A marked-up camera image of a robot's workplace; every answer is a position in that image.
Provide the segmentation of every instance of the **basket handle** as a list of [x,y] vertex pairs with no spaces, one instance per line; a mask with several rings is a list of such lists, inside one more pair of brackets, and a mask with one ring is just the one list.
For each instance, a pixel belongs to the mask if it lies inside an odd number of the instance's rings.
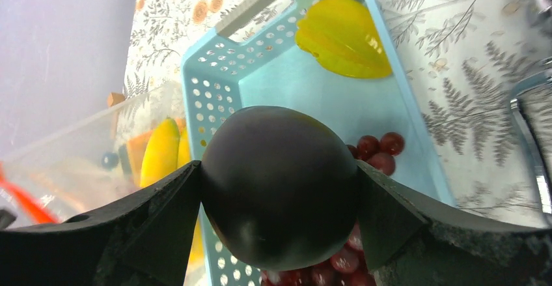
[[215,25],[217,34],[230,37],[274,1],[276,0],[245,0]]
[[[550,65],[552,58],[545,59],[543,63]],[[550,224],[552,224],[552,181],[533,127],[523,110],[520,96],[537,87],[550,87],[551,85],[552,69],[548,68],[516,84],[510,93],[508,103],[512,115],[512,125],[519,136],[529,171],[535,179],[542,212]]]

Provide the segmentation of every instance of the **floral tablecloth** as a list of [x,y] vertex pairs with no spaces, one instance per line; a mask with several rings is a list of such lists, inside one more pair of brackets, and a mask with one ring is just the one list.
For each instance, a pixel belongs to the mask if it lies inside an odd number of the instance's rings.
[[[180,81],[182,54],[242,1],[136,0],[126,95]],[[550,52],[545,33],[526,19],[529,0],[378,1],[459,206],[544,226],[504,104],[512,84]],[[286,7],[266,8],[234,39],[251,36]],[[540,141],[551,146],[549,95],[532,94],[530,113]]]

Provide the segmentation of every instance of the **black eggplant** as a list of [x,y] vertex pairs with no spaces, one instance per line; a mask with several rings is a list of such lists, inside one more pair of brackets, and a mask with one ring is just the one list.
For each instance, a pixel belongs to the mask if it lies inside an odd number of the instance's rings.
[[292,109],[235,112],[209,142],[201,171],[215,232],[257,268],[320,263],[354,226],[361,189],[355,160],[336,133]]

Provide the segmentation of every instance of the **white wall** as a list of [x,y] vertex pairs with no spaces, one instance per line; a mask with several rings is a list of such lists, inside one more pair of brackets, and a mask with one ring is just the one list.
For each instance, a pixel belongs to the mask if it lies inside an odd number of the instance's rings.
[[0,0],[0,156],[120,92],[135,0]]

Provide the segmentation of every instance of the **light blue plastic basket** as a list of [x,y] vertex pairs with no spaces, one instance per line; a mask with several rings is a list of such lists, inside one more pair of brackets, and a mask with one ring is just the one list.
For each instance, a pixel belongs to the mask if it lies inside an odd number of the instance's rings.
[[[217,128],[236,110],[284,106],[320,120],[353,145],[362,135],[400,132],[406,149],[396,158],[393,178],[453,205],[439,157],[376,0],[357,0],[370,10],[394,72],[375,80],[330,73],[295,45],[296,22],[315,1],[294,0],[254,37],[236,43],[228,37],[274,2],[246,0],[187,51],[182,79],[193,157],[201,159]],[[258,285],[258,270],[231,256],[203,213],[201,222],[211,284]]]

